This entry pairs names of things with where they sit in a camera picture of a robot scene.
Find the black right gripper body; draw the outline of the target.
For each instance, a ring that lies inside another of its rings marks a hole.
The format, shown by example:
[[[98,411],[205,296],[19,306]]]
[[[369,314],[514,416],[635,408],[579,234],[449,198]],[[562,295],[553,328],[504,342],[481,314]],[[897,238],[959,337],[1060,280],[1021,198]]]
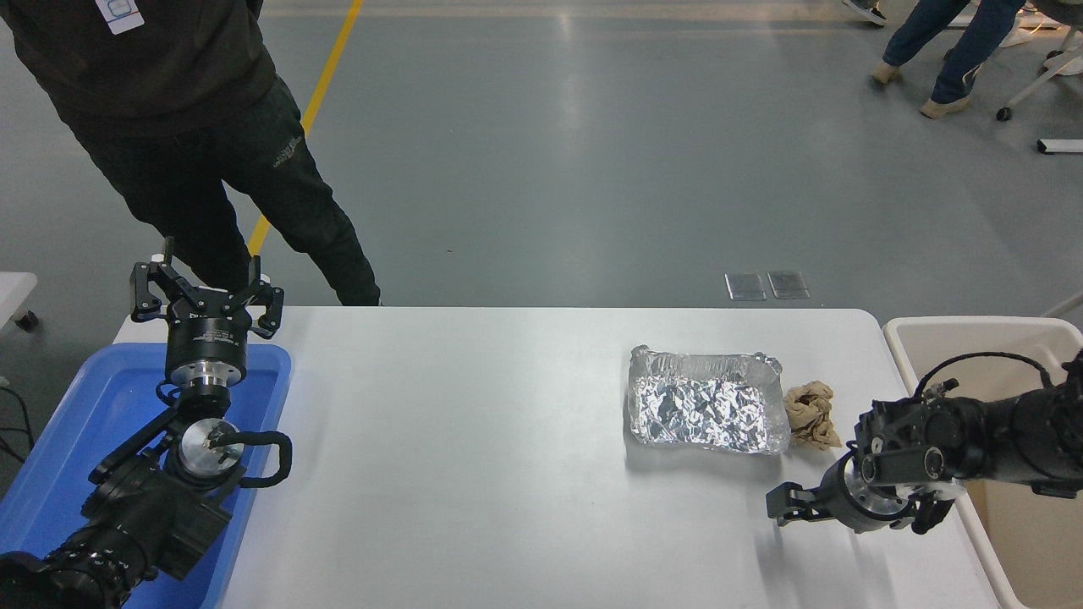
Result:
[[[828,467],[815,491],[819,510],[854,533],[871,532],[882,528],[882,498],[854,470],[854,458],[844,456]]]

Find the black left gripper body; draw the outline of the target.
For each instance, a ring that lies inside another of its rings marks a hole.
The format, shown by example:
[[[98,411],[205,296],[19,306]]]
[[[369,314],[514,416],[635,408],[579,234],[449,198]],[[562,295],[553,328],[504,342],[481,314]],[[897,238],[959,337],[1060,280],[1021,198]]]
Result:
[[[178,297],[168,304],[167,367],[183,367],[196,361],[246,366],[251,318],[231,318],[222,310],[224,304],[229,304],[225,291],[198,291],[194,302]]]

